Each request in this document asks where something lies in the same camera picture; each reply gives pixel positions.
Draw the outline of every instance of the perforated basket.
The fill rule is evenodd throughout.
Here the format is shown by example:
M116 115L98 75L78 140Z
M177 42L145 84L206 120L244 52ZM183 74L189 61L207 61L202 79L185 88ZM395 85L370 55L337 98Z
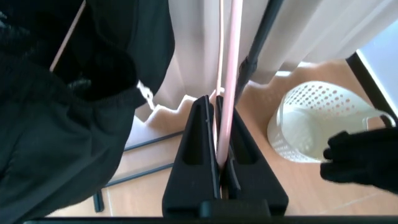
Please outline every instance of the perforated basket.
M282 157L294 162L321 162L333 135L368 129L368 118L387 113L368 105L358 95L326 82L306 82L290 90L269 121L267 135Z

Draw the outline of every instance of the black baseboard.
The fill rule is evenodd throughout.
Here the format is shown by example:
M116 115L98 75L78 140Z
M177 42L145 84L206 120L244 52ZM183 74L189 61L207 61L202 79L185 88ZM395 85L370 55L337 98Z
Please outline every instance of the black baseboard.
M358 54L357 53L353 54L352 56L347 58L346 61L351 70L353 71L353 73L355 74L355 77L360 82L362 88L365 90L366 94L368 95L373 106L376 109L389 113L397 122L398 121L397 115L391 109L390 105L388 104L387 100L381 93L379 87L377 87L371 74L362 63ZM387 127L391 126L387 118L382 117L382 120Z

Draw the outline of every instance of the black fabric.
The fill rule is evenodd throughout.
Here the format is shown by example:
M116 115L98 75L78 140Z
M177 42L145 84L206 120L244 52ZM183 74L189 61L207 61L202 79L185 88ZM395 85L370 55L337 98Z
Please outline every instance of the black fabric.
M168 1L88 0L50 73L80 4L0 1L2 224L46 216L102 188L144 103L138 79L155 93L174 52Z
M374 185L398 194L398 129L384 128L363 133L342 132L328 141L321 164L325 180Z

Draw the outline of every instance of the curtain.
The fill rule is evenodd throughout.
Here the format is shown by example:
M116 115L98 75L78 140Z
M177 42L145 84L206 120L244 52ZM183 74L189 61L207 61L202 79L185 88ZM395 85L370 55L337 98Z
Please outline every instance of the curtain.
M240 62L249 52L267 2L243 2ZM219 1L169 0L169 3L175 53L154 102L175 110L185 95L210 95L215 89ZM226 37L230 12L231 1L224 0ZM252 81L266 84L277 71L291 71L302 61L317 63L349 57L397 18L396 0L285 0L262 48ZM228 38L224 41L224 68L227 48ZM141 121L150 114L147 105L136 111Z

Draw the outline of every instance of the tan floor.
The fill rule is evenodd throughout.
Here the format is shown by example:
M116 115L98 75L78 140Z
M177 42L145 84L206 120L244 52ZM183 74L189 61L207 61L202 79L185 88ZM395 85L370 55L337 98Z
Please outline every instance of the tan floor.
M352 90L369 101L345 61L296 69L288 77L274 77L269 85L250 83L238 111L260 147L290 202L286 215L398 215L398 196L354 184L334 184L321 179L319 164L298 164L275 153L266 138L266 127L283 95L299 83L320 80ZM134 121L127 145L182 130L194 99L184 98L180 108L158 107L146 123ZM382 126L372 120L374 128ZM172 162L181 137L175 137L123 155L114 179ZM51 216L162 216L161 201L170 169L103 189L105 211L95 213L93 200L58 210Z

